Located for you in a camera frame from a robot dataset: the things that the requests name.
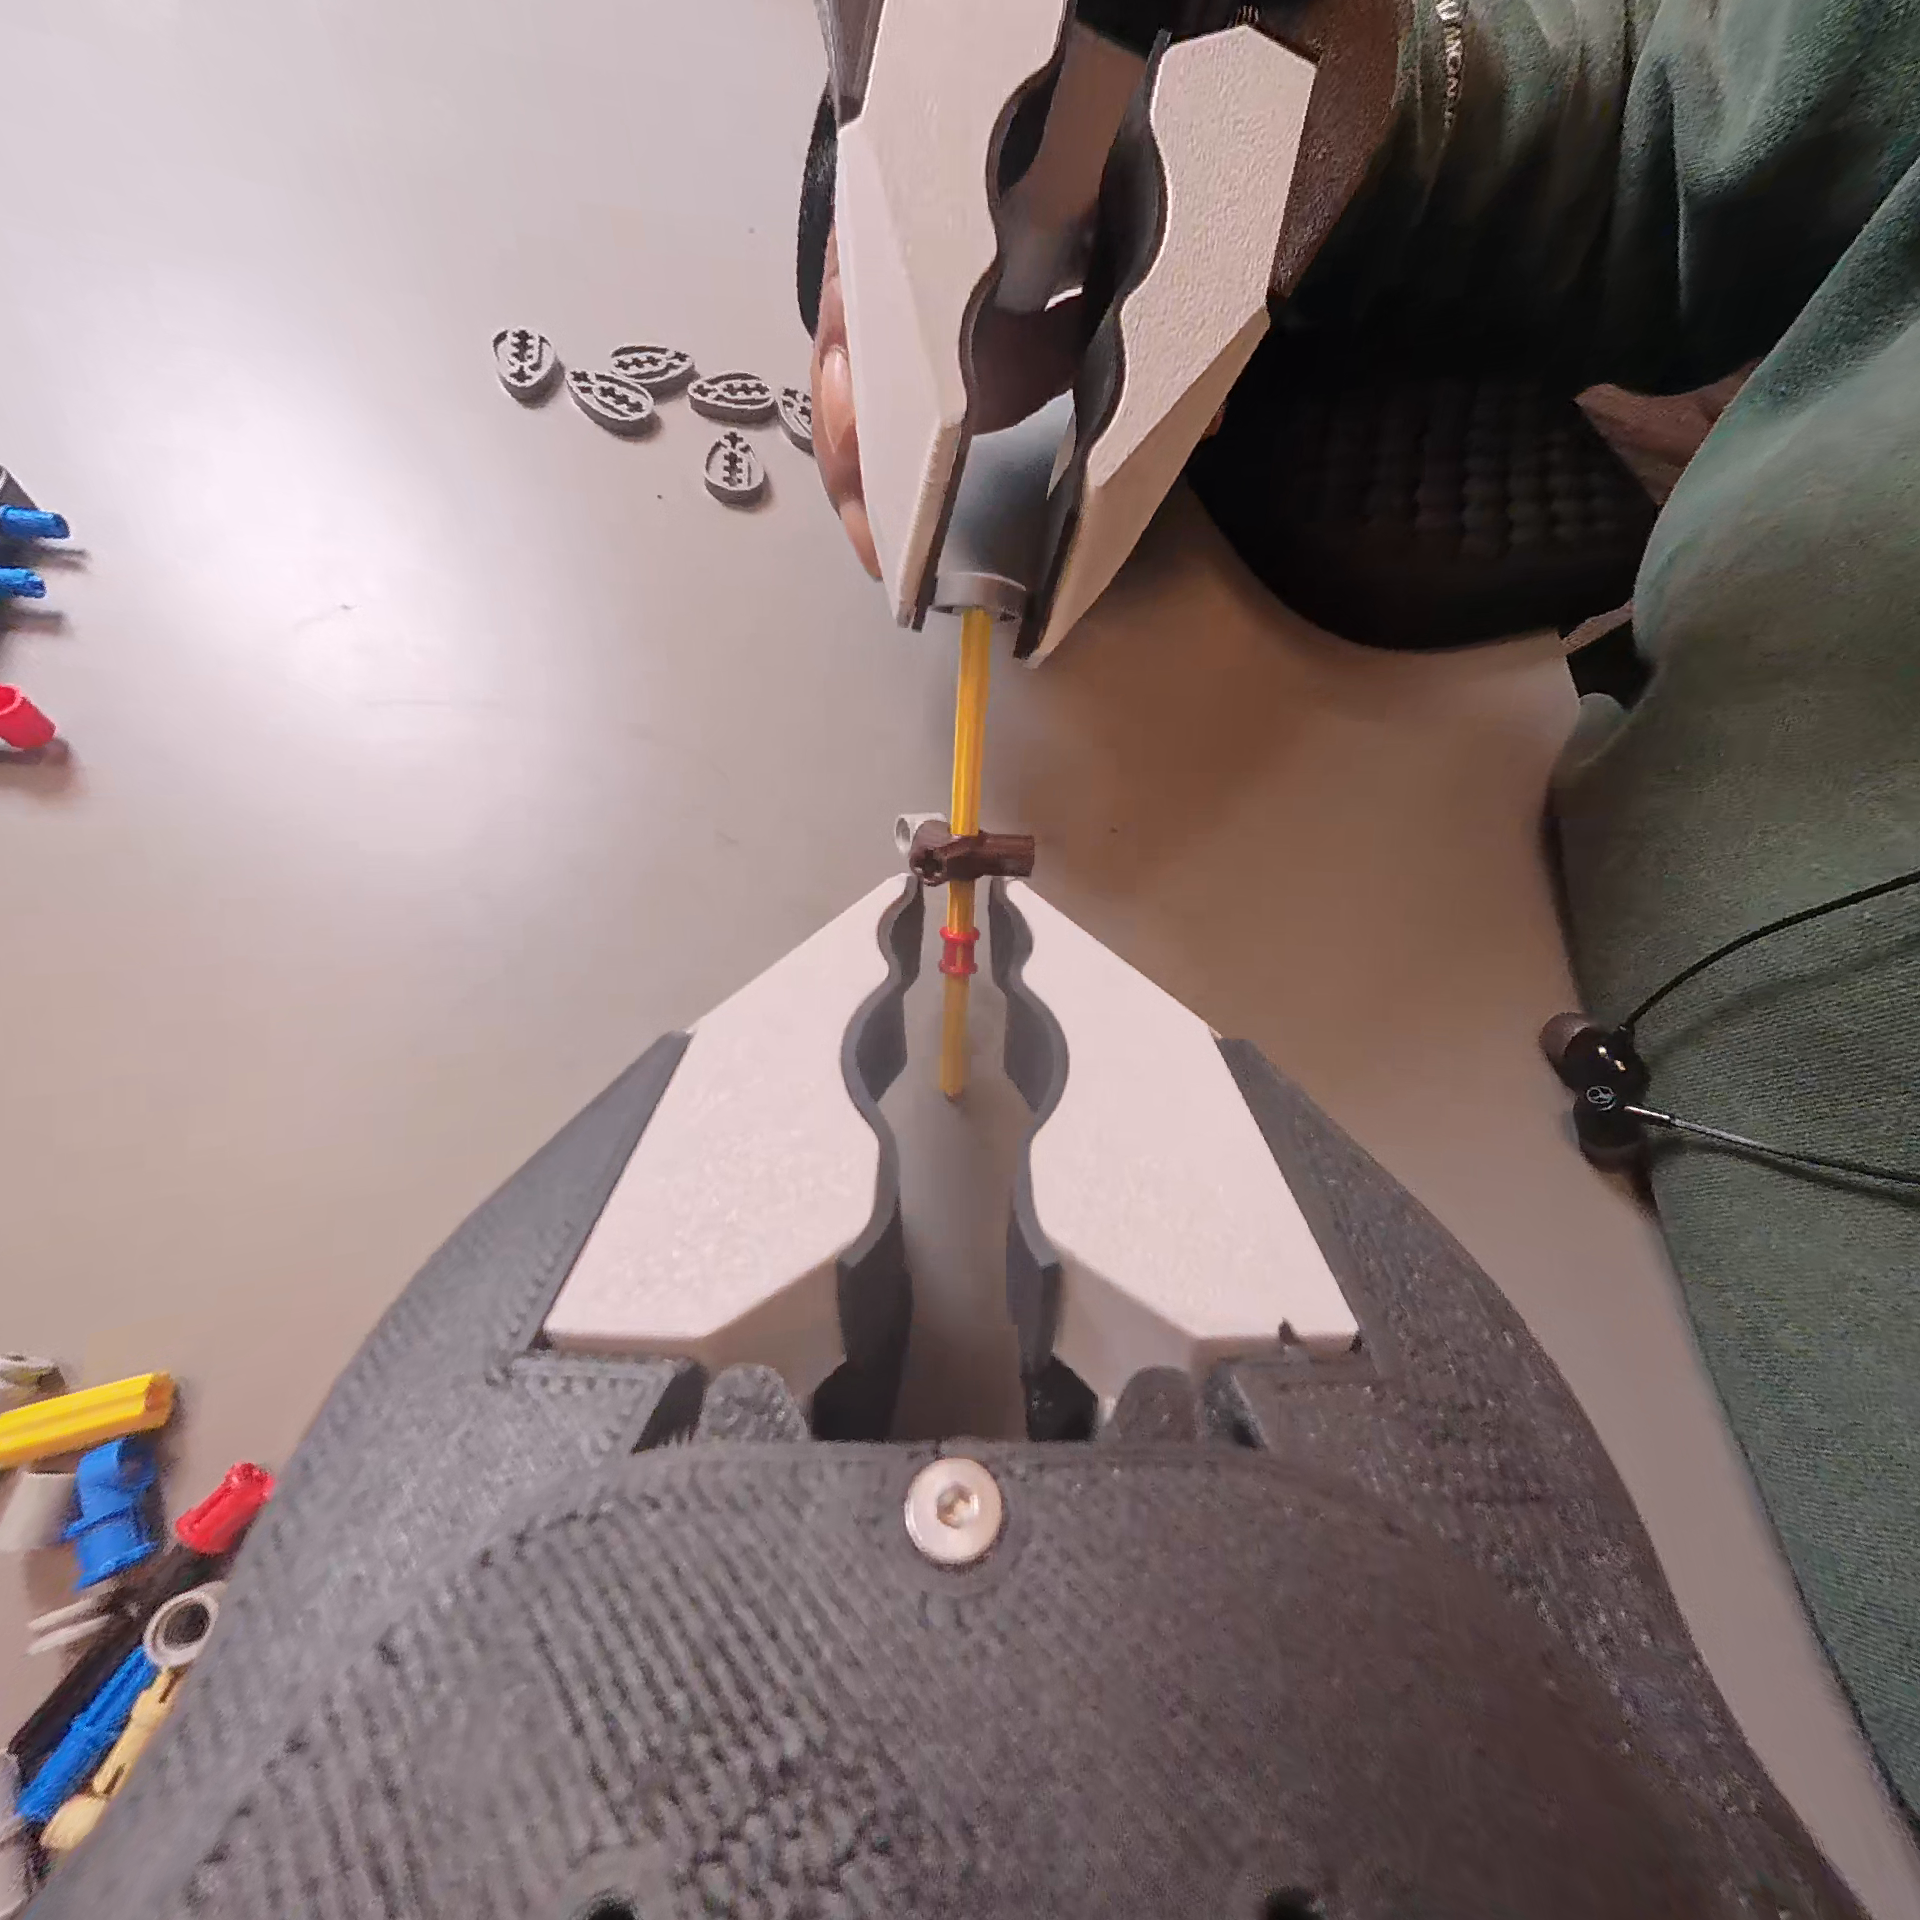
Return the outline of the dark brown lego connector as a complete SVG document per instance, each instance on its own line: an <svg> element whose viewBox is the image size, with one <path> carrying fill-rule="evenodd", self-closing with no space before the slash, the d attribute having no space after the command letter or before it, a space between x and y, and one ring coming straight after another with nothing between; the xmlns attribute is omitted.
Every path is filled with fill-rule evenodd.
<svg viewBox="0 0 1920 1920"><path fill-rule="evenodd" d="M908 872L928 889L1035 871L1038 839L1030 831L957 831L939 812L903 812L894 839Z"/></svg>

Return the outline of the black lego frame assembly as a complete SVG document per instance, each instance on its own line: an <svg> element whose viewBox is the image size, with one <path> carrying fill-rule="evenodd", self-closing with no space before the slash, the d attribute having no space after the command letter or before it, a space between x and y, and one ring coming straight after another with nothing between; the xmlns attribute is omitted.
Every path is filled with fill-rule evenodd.
<svg viewBox="0 0 1920 1920"><path fill-rule="evenodd" d="M65 517L41 508L12 469L1 469L1 618L35 612L48 594L46 551L62 553L73 536ZM1 684L1 750L31 756L57 742L55 720L15 684Z"/></svg>

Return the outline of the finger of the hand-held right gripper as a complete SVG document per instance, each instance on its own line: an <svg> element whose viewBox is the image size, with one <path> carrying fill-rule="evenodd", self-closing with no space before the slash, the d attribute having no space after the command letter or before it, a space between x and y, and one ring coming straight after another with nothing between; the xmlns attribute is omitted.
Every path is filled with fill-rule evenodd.
<svg viewBox="0 0 1920 1920"><path fill-rule="evenodd" d="M1001 151L1056 79L1067 1L835 1L835 240L862 488L895 623L932 602L981 429Z"/></svg>
<svg viewBox="0 0 1920 1920"><path fill-rule="evenodd" d="M1159 45L1095 216L1109 302L1072 383L1016 656L1049 656L1113 582L1260 348L1315 65L1249 25Z"/></svg>

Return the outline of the pile of small lego pieces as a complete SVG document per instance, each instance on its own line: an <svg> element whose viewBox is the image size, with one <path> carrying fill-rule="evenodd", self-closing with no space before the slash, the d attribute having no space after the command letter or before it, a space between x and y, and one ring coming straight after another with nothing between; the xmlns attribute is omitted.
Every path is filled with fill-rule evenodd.
<svg viewBox="0 0 1920 1920"><path fill-rule="evenodd" d="M1 1913L23 1916L172 1718L276 1479L236 1461L168 1518L168 1374L70 1388L53 1360L4 1353L1 1385L4 1556L62 1556L73 1577L70 1598L28 1622L28 1653L64 1671L4 1740Z"/></svg>

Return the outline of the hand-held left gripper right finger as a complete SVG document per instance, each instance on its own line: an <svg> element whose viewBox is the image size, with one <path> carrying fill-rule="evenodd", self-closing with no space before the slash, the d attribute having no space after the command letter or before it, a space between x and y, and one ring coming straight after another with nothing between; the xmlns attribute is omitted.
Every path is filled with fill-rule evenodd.
<svg viewBox="0 0 1920 1920"><path fill-rule="evenodd" d="M1149 1370L1342 1360L1358 1318L1235 1070L1263 1058L1023 880L989 889L1001 1065L1027 1109L1006 1298L1027 1429L1095 1429Z"/></svg>

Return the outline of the person in green sweatshirt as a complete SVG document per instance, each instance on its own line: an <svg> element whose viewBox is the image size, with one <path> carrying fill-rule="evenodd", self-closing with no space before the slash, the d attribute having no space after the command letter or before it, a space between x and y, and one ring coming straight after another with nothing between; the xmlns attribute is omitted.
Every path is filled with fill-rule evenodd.
<svg viewBox="0 0 1920 1920"><path fill-rule="evenodd" d="M1279 287L1573 389L1728 399L1632 589L1647 684L1567 750L1574 970L1621 1017L1764 920L1915 868L1915 5L1301 5L1327 149ZM1700 1350L1915 1816L1915 1191L1667 1141Z"/></svg>

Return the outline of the yellow lego axle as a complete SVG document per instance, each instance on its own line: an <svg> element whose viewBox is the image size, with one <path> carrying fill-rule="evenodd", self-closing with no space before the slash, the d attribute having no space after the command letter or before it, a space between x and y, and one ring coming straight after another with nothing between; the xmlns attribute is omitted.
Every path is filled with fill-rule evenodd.
<svg viewBox="0 0 1920 1920"><path fill-rule="evenodd" d="M957 831L979 829L988 712L991 697L991 625L982 612L963 615L950 738L950 794L947 821ZM976 881L947 884L943 926L976 927ZM943 980L939 1034L939 1092L957 1102L969 1079L972 978Z"/></svg>

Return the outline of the person's right hand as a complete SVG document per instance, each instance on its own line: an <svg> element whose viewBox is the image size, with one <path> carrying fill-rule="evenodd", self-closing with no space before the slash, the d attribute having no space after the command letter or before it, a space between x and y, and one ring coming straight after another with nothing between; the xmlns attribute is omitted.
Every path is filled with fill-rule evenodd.
<svg viewBox="0 0 1920 1920"><path fill-rule="evenodd" d="M831 502L857 561L880 578L877 545L862 488L854 383L848 356L848 319L836 257L836 236L827 232L823 290L808 358L811 446L823 488Z"/></svg>

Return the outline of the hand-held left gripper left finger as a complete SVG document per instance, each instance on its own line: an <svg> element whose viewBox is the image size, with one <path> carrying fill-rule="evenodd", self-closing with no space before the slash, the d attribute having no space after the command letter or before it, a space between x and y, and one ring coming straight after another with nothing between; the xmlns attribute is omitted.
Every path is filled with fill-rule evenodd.
<svg viewBox="0 0 1920 1920"><path fill-rule="evenodd" d="M923 892L886 880L683 1038L544 1344L774 1370L815 1429L888 1429L912 1317L899 1145Z"/></svg>

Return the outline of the group of grey lego cams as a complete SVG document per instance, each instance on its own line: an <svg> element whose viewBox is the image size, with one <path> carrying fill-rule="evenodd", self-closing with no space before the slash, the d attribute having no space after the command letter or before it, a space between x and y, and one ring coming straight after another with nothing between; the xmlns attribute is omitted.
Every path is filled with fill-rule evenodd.
<svg viewBox="0 0 1920 1920"><path fill-rule="evenodd" d="M597 426L621 440L646 440L661 425L668 399L687 409L718 433L701 456L701 485L723 508L752 509L768 492L758 426L774 426L784 444L813 454L811 402L801 386L777 386L749 370L701 372L687 350L664 343L624 343L603 366L569 366L539 327L507 324L491 334L488 358L495 383L521 407L556 396Z"/></svg>

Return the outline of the person's right forearm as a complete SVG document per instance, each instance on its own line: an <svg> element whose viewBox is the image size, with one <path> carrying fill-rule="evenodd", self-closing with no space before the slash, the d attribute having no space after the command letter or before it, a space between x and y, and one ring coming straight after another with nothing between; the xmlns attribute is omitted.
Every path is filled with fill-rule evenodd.
<svg viewBox="0 0 1920 1920"><path fill-rule="evenodd" d="M1752 370L1756 362L1745 362L1702 389L1664 396L1591 386L1574 402L1645 494L1664 504Z"/></svg>

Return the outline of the black wired earphones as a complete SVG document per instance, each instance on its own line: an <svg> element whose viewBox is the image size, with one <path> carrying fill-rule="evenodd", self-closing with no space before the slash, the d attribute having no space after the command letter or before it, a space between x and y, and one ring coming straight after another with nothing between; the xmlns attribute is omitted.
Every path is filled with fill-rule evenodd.
<svg viewBox="0 0 1920 1920"><path fill-rule="evenodd" d="M1556 1014L1545 1022L1541 1053L1559 1082L1569 1092L1573 1134L1582 1156L1598 1168L1625 1168L1645 1160L1653 1135L1670 1135L1685 1143L1708 1145L1741 1160L1915 1193L1917 1174L1907 1168L1819 1156L1686 1119L1668 1111L1654 1111L1647 1103L1651 1071L1639 1046L1639 1024L1643 1017L1733 956L1791 927L1910 892L1915 884L1917 868L1902 871L1748 927L1664 978L1619 1024L1600 1024L1585 1014Z"/></svg>

